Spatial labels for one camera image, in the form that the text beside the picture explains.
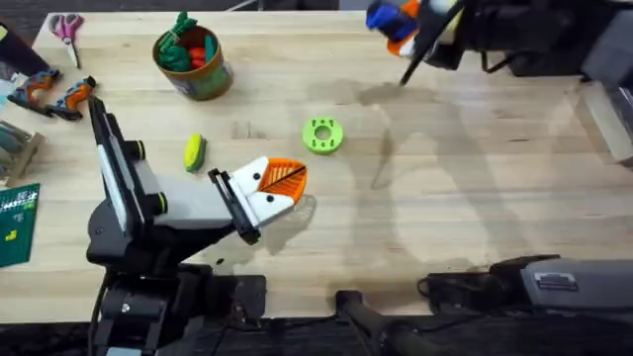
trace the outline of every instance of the wooden table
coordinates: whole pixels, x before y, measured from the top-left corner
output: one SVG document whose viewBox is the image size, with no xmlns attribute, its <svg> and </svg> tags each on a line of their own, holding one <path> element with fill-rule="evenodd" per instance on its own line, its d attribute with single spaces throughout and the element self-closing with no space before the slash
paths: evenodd
<svg viewBox="0 0 633 356">
<path fill-rule="evenodd" d="M 157 173 L 194 179 L 182 166 L 192 133 L 210 141 L 206 170 L 260 155 L 308 165 L 304 200 L 260 243 L 232 236 L 192 259 L 266 275 L 268 315 L 329 314 L 339 289 L 363 291 L 382 312 L 426 313 L 415 281 L 429 272 L 535 253 L 630 257 L 633 174 L 591 144 L 574 78 L 486 75 L 466 55 L 458 72 L 423 65 L 399 89 L 407 62 L 365 29 L 362 12 L 190 15 L 218 34 L 236 73 L 214 101 L 176 94 L 151 60 L 174 13 L 85 14 L 81 71 L 46 29 L 35 48 L 64 72 L 49 99 L 93 75 Z M 302 144 L 315 116 L 345 129 L 332 156 Z M 0 270 L 0 322 L 86 320 L 103 274 L 85 259 L 87 222 L 104 199 L 90 123 L 11 104 L 1 118 L 47 143 L 25 180 L 42 183 L 31 261 Z"/>
</svg>

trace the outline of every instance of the green cutting mat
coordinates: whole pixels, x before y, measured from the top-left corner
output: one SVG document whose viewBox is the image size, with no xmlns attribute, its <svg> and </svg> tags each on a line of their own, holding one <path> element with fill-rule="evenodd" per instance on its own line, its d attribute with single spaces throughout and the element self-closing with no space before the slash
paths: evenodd
<svg viewBox="0 0 633 356">
<path fill-rule="evenodd" d="M 27 262 L 40 184 L 0 192 L 0 267 Z"/>
</svg>

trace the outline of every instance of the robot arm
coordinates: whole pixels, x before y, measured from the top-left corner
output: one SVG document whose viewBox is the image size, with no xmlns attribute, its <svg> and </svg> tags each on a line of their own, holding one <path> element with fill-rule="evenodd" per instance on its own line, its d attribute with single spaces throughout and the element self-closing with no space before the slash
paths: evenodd
<svg viewBox="0 0 633 356">
<path fill-rule="evenodd" d="M 377 1 L 367 26 L 388 38 L 391 53 L 410 57 L 403 86 L 423 61 L 456 70 L 466 50 L 482 54 L 488 73 L 509 65 L 516 76 L 578 75 L 611 21 L 632 8 L 609 0 L 410 0 L 399 9 Z M 490 50 L 505 60 L 488 67 Z"/>
<path fill-rule="evenodd" d="M 290 159 L 260 157 L 233 173 L 214 169 L 202 182 L 154 175 L 142 141 L 124 140 L 96 97 L 90 114 L 109 198 L 91 218 L 90 262 L 153 274 L 233 231 L 253 244 L 259 228 L 289 212 L 304 192 L 307 168 Z"/>
</svg>

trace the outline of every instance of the blue object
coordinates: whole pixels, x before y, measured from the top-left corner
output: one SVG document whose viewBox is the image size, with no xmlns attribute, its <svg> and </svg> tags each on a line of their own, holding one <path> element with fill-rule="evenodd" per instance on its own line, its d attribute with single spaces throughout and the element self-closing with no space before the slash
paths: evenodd
<svg viewBox="0 0 633 356">
<path fill-rule="evenodd" d="M 392 42 L 400 42 L 417 29 L 417 22 L 398 6 L 376 1 L 367 9 L 365 26 L 380 31 Z"/>
</svg>

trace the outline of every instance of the scissors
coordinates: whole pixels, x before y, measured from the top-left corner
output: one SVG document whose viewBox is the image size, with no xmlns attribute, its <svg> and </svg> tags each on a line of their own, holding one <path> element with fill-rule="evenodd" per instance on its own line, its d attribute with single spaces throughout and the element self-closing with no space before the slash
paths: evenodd
<svg viewBox="0 0 633 356">
<path fill-rule="evenodd" d="M 66 45 L 68 55 L 70 55 L 72 63 L 77 68 L 81 68 L 81 66 L 79 65 L 79 58 L 75 52 L 74 41 L 75 33 L 81 24 L 83 24 L 83 18 L 78 14 L 68 14 L 65 16 L 53 15 L 50 17 L 50 20 L 48 20 L 48 28 Z"/>
</svg>

